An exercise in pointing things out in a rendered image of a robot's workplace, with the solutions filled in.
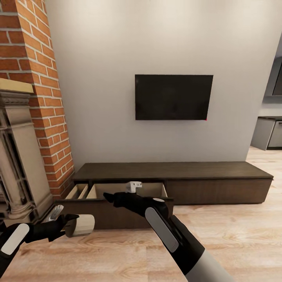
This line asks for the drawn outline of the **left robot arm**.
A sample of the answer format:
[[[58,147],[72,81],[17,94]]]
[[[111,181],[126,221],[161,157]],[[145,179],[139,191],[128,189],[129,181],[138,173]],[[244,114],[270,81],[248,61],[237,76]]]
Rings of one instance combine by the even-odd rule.
[[[56,206],[48,216],[45,223],[34,225],[30,223],[15,224],[8,227],[0,235],[0,278],[6,271],[7,267],[18,252],[23,242],[31,243],[36,240],[47,239],[49,242],[54,241],[63,235],[65,231],[61,231],[66,223],[70,220],[79,218],[75,214],[61,214],[63,205]]]

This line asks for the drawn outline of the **pillar candle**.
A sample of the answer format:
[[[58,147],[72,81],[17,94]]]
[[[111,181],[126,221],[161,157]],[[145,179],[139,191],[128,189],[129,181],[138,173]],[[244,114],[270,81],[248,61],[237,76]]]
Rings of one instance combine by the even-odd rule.
[[[70,220],[65,225],[65,235],[68,238],[91,234],[94,230],[95,219],[91,214],[78,214],[80,217]]]

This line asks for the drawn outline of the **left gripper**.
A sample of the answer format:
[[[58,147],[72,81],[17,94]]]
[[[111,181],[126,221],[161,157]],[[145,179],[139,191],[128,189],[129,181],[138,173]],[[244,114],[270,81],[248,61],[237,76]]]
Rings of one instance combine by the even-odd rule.
[[[44,232],[41,239],[47,239],[49,242],[54,241],[54,239],[57,239],[63,235],[65,235],[65,231],[61,231],[63,227],[66,225],[66,223],[70,220],[79,218],[79,215],[75,214],[67,214],[64,216],[64,214],[61,214],[56,221],[50,221],[43,223],[44,225]]]

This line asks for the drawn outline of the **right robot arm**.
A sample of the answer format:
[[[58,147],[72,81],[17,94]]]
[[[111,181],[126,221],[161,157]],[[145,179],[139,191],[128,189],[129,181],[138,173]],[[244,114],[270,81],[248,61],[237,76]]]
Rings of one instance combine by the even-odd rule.
[[[125,207],[145,217],[162,240],[188,282],[237,282],[191,234],[180,220],[172,215],[168,218],[168,206],[162,199],[141,197],[136,189],[142,183],[130,181],[125,192],[103,196],[114,203],[114,207]]]

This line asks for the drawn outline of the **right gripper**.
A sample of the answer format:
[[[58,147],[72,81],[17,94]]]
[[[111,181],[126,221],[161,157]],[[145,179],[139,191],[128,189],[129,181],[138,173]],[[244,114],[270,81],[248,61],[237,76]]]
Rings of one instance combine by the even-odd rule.
[[[104,192],[103,196],[109,201],[114,203],[114,207],[125,207],[132,212],[133,204],[135,199],[139,196],[136,193],[125,193],[125,192],[116,192],[115,194],[110,194]]]

